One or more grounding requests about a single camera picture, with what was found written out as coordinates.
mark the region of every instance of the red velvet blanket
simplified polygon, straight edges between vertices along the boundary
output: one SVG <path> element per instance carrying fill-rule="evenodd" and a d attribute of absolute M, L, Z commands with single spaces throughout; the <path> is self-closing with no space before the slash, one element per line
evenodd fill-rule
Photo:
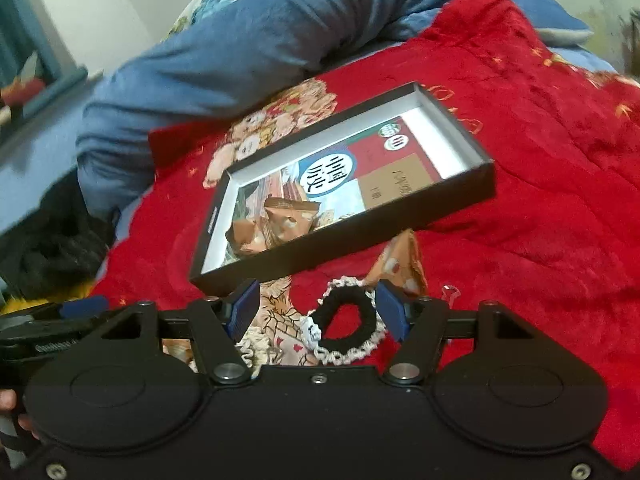
<path fill-rule="evenodd" d="M 596 446 L 622 468 L 640 460 L 638 85 L 566 64 L 509 0 L 454 0 L 419 38 L 317 80 L 336 110 L 418 80 L 476 134 L 496 160 L 497 197 L 418 232 L 431 294 L 450 283 L 457 308 L 499 300 L 587 361 L 610 395 Z M 156 184 L 95 294 L 160 308 L 201 295 L 187 274 L 212 199 L 203 179 L 228 128 L 150 136 Z M 327 281 L 362 277 L 380 251 L 294 276 L 293 305 L 306 312 Z M 393 350 L 387 339 L 368 362 Z"/>

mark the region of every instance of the finger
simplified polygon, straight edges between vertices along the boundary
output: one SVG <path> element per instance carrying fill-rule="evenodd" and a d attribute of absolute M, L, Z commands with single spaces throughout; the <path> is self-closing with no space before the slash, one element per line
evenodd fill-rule
<path fill-rule="evenodd" d="M 37 438 L 38 440 L 40 439 L 40 437 L 38 436 L 38 434 L 33 431 L 33 424 L 31 423 L 31 419 L 29 418 L 29 415 L 20 415 L 18 417 L 18 424 L 20 424 L 20 427 L 24 430 L 24 431 L 31 431 L 31 434 L 33 435 L 34 438 Z"/>
<path fill-rule="evenodd" d="M 33 425 L 31 424 L 31 419 L 27 415 L 20 415 L 18 417 L 18 424 L 24 431 L 31 431 L 33 429 Z"/>
<path fill-rule="evenodd" d="M 15 408 L 15 392 L 13 390 L 0 390 L 0 410 L 9 412 Z"/>

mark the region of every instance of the metal screw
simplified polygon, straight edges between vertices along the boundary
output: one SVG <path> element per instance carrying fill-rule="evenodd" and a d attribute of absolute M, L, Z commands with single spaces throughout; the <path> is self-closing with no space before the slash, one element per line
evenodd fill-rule
<path fill-rule="evenodd" d="M 311 382 L 313 384 L 325 384 L 328 380 L 325 374 L 315 374 L 311 376 Z"/>
<path fill-rule="evenodd" d="M 571 471 L 573 480 L 587 480 L 591 476 L 591 467 L 588 464 L 578 464 Z"/>
<path fill-rule="evenodd" d="M 66 469 L 60 464 L 49 464 L 46 471 L 51 480 L 65 480 L 66 478 Z"/>
<path fill-rule="evenodd" d="M 401 381 L 410 381 L 420 375 L 420 368 L 411 363 L 397 363 L 389 368 L 389 373 Z"/>
<path fill-rule="evenodd" d="M 246 370 L 246 367 L 239 365 L 238 363 L 222 363 L 214 368 L 213 374 L 226 381 L 231 381 L 242 376 Z"/>

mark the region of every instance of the hair tie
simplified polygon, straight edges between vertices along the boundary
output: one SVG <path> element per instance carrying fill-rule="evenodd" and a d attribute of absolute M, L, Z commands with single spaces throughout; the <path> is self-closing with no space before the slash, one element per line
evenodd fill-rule
<path fill-rule="evenodd" d="M 359 327 L 347 337 L 323 338 L 340 306 L 353 303 L 360 313 Z M 386 327 L 376 311 L 373 291 L 365 290 L 362 282 L 348 276 L 328 283 L 326 292 L 318 300 L 318 308 L 300 318 L 305 345 L 322 364 L 348 365 L 370 355 L 385 337 Z"/>

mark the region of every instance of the circular logo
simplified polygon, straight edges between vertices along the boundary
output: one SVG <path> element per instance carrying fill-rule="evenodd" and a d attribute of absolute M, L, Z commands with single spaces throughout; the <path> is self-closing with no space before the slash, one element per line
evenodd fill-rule
<path fill-rule="evenodd" d="M 385 124 L 378 130 L 378 135 L 380 137 L 393 137 L 396 133 L 400 131 L 400 124 L 397 123 L 389 123 Z"/>
<path fill-rule="evenodd" d="M 385 141 L 385 150 L 395 152 L 401 150 L 409 143 L 409 137 L 406 135 L 394 135 Z"/>
<path fill-rule="evenodd" d="M 300 177 L 300 186 L 308 196 L 328 193 L 347 180 L 353 159 L 346 153 L 332 153 L 316 160 Z"/>

